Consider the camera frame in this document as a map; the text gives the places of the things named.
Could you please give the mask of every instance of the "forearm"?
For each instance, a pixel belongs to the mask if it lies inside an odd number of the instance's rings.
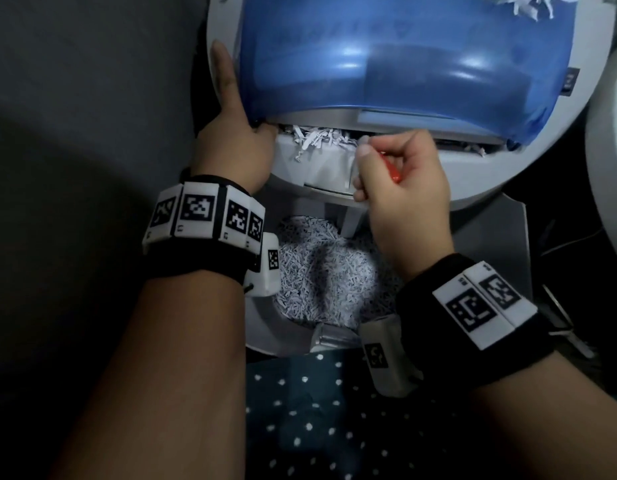
[[[617,479],[617,402],[560,354],[478,388],[472,399],[533,477]]]
[[[237,282],[147,282],[56,477],[243,478],[244,355]]]

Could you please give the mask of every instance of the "cable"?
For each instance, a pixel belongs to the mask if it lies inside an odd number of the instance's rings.
[[[601,228],[601,229],[599,229],[597,232],[595,232],[595,233],[593,233],[593,234],[591,234],[591,235],[589,235],[589,236],[583,237],[583,238],[581,238],[581,239],[576,239],[576,240],[574,240],[574,241],[570,241],[570,242],[567,242],[567,243],[565,243],[565,244],[560,244],[559,246],[556,246],[556,247],[551,248],[551,249],[549,249],[549,250],[547,250],[547,251],[544,251],[544,252],[543,252],[542,254],[540,254],[539,256],[540,256],[540,257],[544,257],[544,256],[546,256],[547,254],[551,254],[552,252],[557,251],[557,250],[560,250],[560,249],[565,248],[565,247],[567,247],[567,246],[570,246],[571,244],[576,244],[577,242],[586,241],[587,239],[590,239],[590,238],[592,238],[592,237],[595,237],[597,234],[601,233],[602,231],[604,231],[604,227],[602,227],[602,228]]]

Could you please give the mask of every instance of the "polka dot fabric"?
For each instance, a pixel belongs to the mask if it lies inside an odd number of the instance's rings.
[[[377,394],[360,349],[250,364],[247,479],[401,479],[502,475],[458,401],[420,387]]]

